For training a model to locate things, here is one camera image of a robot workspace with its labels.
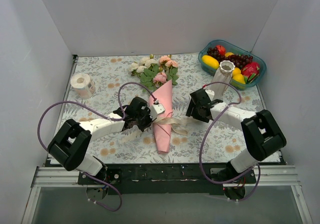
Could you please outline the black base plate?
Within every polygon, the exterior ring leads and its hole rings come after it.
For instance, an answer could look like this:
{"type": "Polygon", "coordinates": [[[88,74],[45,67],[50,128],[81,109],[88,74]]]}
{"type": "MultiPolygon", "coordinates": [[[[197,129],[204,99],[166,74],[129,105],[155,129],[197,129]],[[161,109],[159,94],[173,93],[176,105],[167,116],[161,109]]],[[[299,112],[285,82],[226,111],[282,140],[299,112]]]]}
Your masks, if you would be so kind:
{"type": "MultiPolygon", "coordinates": [[[[226,163],[204,163],[206,175],[223,170],[226,163]]],[[[260,163],[263,171],[287,167],[284,163],[260,163]]],[[[185,194],[209,193],[223,195],[222,184],[212,184],[203,176],[198,163],[150,163],[150,164],[107,164],[104,175],[96,178],[103,180],[119,190],[121,194],[185,194]]],[[[98,182],[78,174],[78,185],[97,186],[98,182]]]]}

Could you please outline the yellow mango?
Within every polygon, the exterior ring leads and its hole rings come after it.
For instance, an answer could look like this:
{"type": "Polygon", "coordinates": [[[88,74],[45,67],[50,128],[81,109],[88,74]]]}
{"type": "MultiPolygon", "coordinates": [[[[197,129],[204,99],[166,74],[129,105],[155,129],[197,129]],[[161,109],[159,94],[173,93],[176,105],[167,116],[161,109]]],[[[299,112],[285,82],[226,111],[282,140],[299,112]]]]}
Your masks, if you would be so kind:
{"type": "Polygon", "coordinates": [[[218,69],[220,66],[219,61],[209,55],[203,55],[201,60],[203,61],[204,64],[206,64],[207,66],[209,66],[215,70],[218,69]]]}

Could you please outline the cream ribbon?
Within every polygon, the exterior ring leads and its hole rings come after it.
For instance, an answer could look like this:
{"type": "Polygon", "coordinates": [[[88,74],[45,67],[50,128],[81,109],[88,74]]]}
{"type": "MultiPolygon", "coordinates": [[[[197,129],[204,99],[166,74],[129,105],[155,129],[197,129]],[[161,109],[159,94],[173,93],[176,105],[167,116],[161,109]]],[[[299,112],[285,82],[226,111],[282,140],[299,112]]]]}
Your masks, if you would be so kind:
{"type": "MultiPolygon", "coordinates": [[[[186,136],[188,134],[188,131],[185,128],[182,128],[181,126],[186,126],[191,123],[199,122],[198,120],[192,118],[192,117],[186,117],[183,119],[178,119],[174,117],[158,117],[153,124],[156,124],[158,126],[162,125],[169,125],[170,128],[176,132],[177,134],[186,136]]],[[[136,130],[133,133],[129,134],[126,137],[123,137],[121,139],[121,143],[126,143],[134,140],[138,136],[140,136],[143,132],[141,130],[136,130]]]]}

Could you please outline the white ribbed vase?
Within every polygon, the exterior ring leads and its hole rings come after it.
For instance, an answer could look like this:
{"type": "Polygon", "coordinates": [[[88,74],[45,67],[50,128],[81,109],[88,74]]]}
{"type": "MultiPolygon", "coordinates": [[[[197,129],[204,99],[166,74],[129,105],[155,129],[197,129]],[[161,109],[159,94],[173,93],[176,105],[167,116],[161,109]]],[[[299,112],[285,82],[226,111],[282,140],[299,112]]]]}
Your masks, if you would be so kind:
{"type": "Polygon", "coordinates": [[[229,60],[224,60],[220,63],[212,80],[214,84],[209,87],[214,91],[214,97],[216,99],[222,99],[224,92],[228,88],[228,84],[231,82],[234,69],[234,63],[229,60]]]}

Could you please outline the orange fruit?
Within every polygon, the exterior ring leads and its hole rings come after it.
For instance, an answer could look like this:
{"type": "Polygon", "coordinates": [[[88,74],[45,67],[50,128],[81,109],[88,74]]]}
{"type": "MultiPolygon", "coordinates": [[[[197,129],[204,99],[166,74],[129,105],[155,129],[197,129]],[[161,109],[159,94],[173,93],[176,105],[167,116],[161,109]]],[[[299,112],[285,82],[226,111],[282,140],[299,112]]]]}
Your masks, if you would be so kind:
{"type": "Polygon", "coordinates": [[[233,58],[235,56],[234,53],[232,52],[227,52],[225,55],[224,55],[226,58],[233,58]]]}

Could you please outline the pink dragon fruit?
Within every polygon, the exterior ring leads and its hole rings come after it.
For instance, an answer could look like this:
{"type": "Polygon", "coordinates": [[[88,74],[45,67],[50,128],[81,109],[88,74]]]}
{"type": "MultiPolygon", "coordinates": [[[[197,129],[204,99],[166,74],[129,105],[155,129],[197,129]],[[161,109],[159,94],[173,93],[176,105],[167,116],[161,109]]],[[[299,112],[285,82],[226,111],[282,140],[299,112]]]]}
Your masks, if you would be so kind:
{"type": "Polygon", "coordinates": [[[241,70],[246,84],[251,83],[260,74],[260,64],[258,62],[248,63],[241,70]]]}

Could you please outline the pink wrapping paper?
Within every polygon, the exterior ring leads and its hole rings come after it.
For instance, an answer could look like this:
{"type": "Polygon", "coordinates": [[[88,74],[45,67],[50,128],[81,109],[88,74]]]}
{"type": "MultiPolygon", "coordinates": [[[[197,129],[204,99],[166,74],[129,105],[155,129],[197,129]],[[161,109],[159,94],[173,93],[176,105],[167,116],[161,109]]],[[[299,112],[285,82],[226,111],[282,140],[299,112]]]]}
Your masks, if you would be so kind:
{"type": "Polygon", "coordinates": [[[153,122],[153,134],[156,143],[157,152],[159,154],[166,154],[170,150],[171,140],[171,125],[165,122],[173,115],[173,84],[169,80],[161,87],[159,87],[153,96],[163,105],[165,112],[160,114],[156,121],[153,122]]]}

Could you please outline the artificial flower bouquet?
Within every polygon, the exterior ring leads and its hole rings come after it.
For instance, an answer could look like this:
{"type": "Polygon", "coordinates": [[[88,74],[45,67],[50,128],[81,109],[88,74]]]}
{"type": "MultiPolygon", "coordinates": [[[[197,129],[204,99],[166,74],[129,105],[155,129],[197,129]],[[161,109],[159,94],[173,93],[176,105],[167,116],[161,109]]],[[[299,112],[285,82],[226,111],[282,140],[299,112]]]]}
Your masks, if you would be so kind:
{"type": "Polygon", "coordinates": [[[130,64],[128,71],[131,76],[137,76],[142,85],[150,91],[155,91],[169,81],[177,85],[179,64],[171,55],[163,55],[155,59],[153,54],[143,57],[140,61],[130,64]]]}

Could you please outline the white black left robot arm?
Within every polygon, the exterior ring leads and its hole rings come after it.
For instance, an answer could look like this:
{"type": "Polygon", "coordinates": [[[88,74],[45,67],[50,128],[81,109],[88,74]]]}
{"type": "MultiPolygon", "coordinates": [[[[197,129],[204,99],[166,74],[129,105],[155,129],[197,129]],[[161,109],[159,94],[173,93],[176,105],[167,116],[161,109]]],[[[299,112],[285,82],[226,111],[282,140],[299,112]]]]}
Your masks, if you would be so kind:
{"type": "Polygon", "coordinates": [[[47,150],[67,171],[82,171],[95,184],[101,184],[107,178],[107,166],[87,153],[90,142],[134,126],[144,131],[156,118],[157,114],[148,102],[135,97],[129,105],[121,106],[103,118],[81,122],[68,119],[49,143],[47,150]]]}

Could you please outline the red apple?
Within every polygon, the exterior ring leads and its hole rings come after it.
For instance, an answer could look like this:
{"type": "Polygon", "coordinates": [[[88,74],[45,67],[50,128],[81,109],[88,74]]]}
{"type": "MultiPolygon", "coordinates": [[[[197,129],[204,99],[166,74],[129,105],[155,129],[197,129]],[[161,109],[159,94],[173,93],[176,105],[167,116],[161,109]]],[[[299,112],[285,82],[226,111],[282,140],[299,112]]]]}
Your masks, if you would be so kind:
{"type": "Polygon", "coordinates": [[[224,46],[216,45],[215,48],[221,56],[224,56],[226,54],[226,48],[224,46]]]}

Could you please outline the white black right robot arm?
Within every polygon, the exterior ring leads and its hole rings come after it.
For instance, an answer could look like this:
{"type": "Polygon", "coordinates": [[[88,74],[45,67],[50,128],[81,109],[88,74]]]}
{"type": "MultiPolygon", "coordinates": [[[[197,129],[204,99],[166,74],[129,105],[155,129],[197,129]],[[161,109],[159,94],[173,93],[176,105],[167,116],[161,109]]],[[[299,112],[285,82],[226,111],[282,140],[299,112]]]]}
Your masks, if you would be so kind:
{"type": "Polygon", "coordinates": [[[226,167],[205,178],[213,184],[237,183],[259,162],[285,147],[287,140],[270,111],[259,112],[235,107],[215,98],[210,89],[198,89],[190,94],[187,117],[205,123],[216,121],[242,131],[246,148],[227,162],[226,167]]]}

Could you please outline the floral patterned table mat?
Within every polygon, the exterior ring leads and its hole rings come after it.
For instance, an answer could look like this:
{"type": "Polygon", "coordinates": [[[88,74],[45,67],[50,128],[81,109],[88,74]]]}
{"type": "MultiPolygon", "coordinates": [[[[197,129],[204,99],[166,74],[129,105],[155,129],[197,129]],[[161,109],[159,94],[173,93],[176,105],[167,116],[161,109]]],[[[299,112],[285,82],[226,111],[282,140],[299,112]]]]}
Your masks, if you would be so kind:
{"type": "MultiPolygon", "coordinates": [[[[79,57],[75,72],[89,74],[96,91],[91,98],[82,100],[70,90],[60,121],[91,121],[97,116],[89,108],[109,114],[120,104],[129,104],[135,96],[147,100],[149,95],[138,85],[139,79],[128,71],[130,64],[140,59],[140,56],[79,57]]],[[[173,59],[178,63],[179,77],[172,89],[173,116],[183,119],[190,93],[209,83],[212,77],[202,70],[197,54],[175,54],[173,59]]],[[[158,153],[152,128],[132,141],[121,143],[122,138],[138,130],[136,127],[91,142],[87,152],[106,164],[226,163],[246,147],[243,133],[220,121],[213,127],[194,122],[184,128],[187,135],[171,134],[169,152],[165,154],[158,153]]]]}

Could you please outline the yellow lemon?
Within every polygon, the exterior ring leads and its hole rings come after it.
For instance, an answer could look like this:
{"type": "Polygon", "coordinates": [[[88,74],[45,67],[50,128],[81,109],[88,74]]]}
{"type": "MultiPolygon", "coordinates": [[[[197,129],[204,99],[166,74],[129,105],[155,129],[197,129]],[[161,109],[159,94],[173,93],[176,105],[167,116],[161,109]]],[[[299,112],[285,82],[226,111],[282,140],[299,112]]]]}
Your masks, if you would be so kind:
{"type": "Polygon", "coordinates": [[[234,75],[232,77],[232,79],[234,81],[238,82],[238,83],[241,83],[241,84],[244,84],[244,85],[246,84],[245,77],[241,73],[238,73],[238,74],[234,75]]]}
{"type": "Polygon", "coordinates": [[[242,73],[241,69],[239,69],[238,67],[235,67],[234,70],[232,71],[232,77],[241,73],[242,73]]]}

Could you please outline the teal plastic fruit basket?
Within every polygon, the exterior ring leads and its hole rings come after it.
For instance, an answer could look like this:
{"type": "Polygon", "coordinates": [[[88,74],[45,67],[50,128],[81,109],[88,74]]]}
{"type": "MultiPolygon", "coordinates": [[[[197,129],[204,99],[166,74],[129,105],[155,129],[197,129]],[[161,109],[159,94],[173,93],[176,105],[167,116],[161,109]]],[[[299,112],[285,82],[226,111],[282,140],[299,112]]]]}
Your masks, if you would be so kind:
{"type": "Polygon", "coordinates": [[[214,76],[216,73],[216,69],[213,69],[209,66],[207,66],[206,64],[203,63],[202,61],[202,56],[204,55],[208,55],[207,54],[207,50],[209,48],[214,48],[216,45],[222,45],[225,47],[227,52],[232,52],[234,54],[244,54],[244,55],[250,55],[253,56],[253,61],[252,62],[257,62],[260,65],[260,70],[259,70],[259,75],[251,82],[251,83],[246,83],[246,84],[241,84],[237,81],[234,81],[233,79],[231,79],[231,84],[236,87],[239,90],[245,90],[247,88],[251,88],[256,86],[262,79],[263,75],[265,74],[265,72],[267,71],[267,66],[265,64],[265,62],[258,56],[251,54],[249,51],[246,51],[232,43],[229,43],[225,40],[221,40],[221,39],[217,39],[217,40],[213,40],[211,41],[202,51],[200,51],[200,53],[198,54],[198,60],[201,64],[201,68],[208,74],[210,74],[211,76],[214,76]]]}

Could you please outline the dark purple grapes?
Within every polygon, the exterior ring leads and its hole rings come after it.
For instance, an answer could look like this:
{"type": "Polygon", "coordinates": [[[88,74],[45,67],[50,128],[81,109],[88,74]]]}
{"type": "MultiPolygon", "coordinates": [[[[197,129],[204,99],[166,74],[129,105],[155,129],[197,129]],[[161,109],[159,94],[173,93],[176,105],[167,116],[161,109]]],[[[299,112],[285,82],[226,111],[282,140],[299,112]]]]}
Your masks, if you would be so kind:
{"type": "Polygon", "coordinates": [[[242,69],[247,64],[253,62],[254,57],[252,55],[247,54],[234,54],[234,57],[225,57],[218,53],[215,47],[209,47],[207,50],[207,55],[215,58],[219,63],[222,61],[230,61],[232,62],[237,68],[242,69]]]}

